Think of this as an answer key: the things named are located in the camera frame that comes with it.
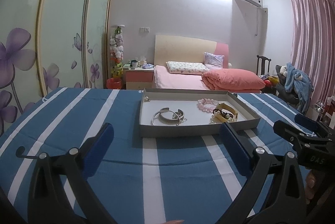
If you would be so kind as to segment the right hand fingers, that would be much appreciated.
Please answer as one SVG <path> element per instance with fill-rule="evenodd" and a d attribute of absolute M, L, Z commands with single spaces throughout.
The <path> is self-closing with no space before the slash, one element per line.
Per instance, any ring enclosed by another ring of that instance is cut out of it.
<path fill-rule="evenodd" d="M 319 181 L 324 178 L 321 171 L 310 170 L 305 179 L 305 200 L 308 205 L 314 198 Z"/>

